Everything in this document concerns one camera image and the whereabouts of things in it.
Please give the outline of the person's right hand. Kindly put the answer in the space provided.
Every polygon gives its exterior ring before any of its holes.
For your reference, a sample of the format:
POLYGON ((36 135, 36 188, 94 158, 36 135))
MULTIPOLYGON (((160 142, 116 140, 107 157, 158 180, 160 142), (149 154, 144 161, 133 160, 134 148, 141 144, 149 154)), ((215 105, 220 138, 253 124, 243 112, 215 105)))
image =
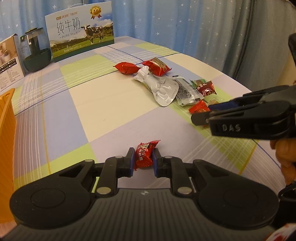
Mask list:
POLYGON ((281 172, 286 185, 295 181, 295 161, 296 161, 296 139, 282 138, 270 141, 270 147, 275 150, 275 155, 280 163, 281 172))

